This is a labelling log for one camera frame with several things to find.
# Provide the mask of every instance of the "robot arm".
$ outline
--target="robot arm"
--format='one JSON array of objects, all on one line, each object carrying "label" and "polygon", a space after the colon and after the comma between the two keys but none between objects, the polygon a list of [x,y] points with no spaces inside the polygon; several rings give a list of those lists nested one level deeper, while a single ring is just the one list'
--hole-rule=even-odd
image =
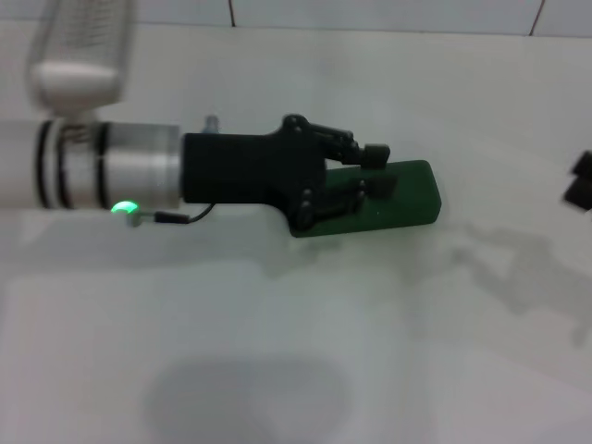
[{"label": "robot arm", "polygon": [[130,0],[52,0],[35,42],[30,91],[52,119],[0,124],[0,206],[47,209],[135,204],[135,222],[190,224],[161,210],[187,204],[267,204],[290,228],[357,212],[388,198],[389,175],[328,187],[327,160],[385,169],[386,145],[361,148],[348,131],[287,116],[267,135],[185,134],[168,125],[104,123],[96,108],[120,99],[126,77]]}]

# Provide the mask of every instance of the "black object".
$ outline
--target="black object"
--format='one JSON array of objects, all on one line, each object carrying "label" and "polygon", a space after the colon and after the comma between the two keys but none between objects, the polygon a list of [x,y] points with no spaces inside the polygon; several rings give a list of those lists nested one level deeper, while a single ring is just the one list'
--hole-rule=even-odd
[{"label": "black object", "polygon": [[199,222],[204,217],[209,215],[214,207],[215,203],[210,203],[208,207],[203,210],[199,215],[191,217],[187,215],[178,215],[176,213],[166,213],[164,211],[157,211],[154,213],[154,222],[156,224],[176,224],[176,225],[189,225]]},{"label": "black object", "polygon": [[576,175],[563,200],[587,212],[592,210],[592,154],[585,152],[572,168]]},{"label": "black object", "polygon": [[327,186],[327,159],[384,170],[387,145],[363,149],[353,134],[297,115],[263,136],[186,134],[181,189],[188,204],[268,204],[299,231],[358,212],[366,199],[388,199],[397,179],[385,174]]}]

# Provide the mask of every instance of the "black ring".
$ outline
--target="black ring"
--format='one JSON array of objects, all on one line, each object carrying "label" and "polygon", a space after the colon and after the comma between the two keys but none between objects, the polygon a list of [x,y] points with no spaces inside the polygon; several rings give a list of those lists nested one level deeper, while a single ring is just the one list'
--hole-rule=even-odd
[{"label": "black ring", "polygon": [[99,205],[105,210],[110,210],[109,198],[107,196],[106,177],[105,177],[105,155],[108,149],[110,123],[105,123],[99,129],[99,135],[95,146],[95,174],[96,174],[96,192]]},{"label": "black ring", "polygon": [[47,191],[45,190],[45,140],[47,139],[47,133],[52,126],[50,120],[45,121],[39,128],[39,134],[37,136],[37,150],[35,154],[35,180],[37,197],[43,208],[49,209],[49,201],[47,200]]},{"label": "black ring", "polygon": [[57,155],[57,198],[60,204],[68,209],[72,209],[70,195],[68,192],[68,185],[66,184],[66,169],[64,168],[64,137],[62,134],[57,139],[56,147]]}]

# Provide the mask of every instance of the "tile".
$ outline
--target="tile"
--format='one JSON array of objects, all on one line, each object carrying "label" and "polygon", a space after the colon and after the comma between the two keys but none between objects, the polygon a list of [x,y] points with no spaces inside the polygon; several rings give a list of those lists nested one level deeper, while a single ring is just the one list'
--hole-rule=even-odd
[{"label": "tile", "polygon": [[540,0],[234,0],[238,26],[523,34]]},{"label": "tile", "polygon": [[[187,25],[230,25],[228,0],[140,0],[138,21]],[[0,19],[37,19],[44,0],[0,0]]]},{"label": "tile", "polygon": [[592,2],[589,0],[547,0],[535,35],[591,37],[591,17]]}]

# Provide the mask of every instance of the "green led light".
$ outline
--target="green led light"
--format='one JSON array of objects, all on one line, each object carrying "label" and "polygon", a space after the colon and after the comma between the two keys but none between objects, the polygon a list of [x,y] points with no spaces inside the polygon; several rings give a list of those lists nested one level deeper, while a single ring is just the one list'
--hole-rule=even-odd
[{"label": "green led light", "polygon": [[137,203],[134,203],[132,201],[122,201],[122,202],[118,202],[115,205],[113,205],[113,208],[111,208],[111,213],[118,213],[120,211],[125,211],[126,213],[130,214],[133,213],[134,211],[138,210],[138,208],[140,208],[138,206]]}]

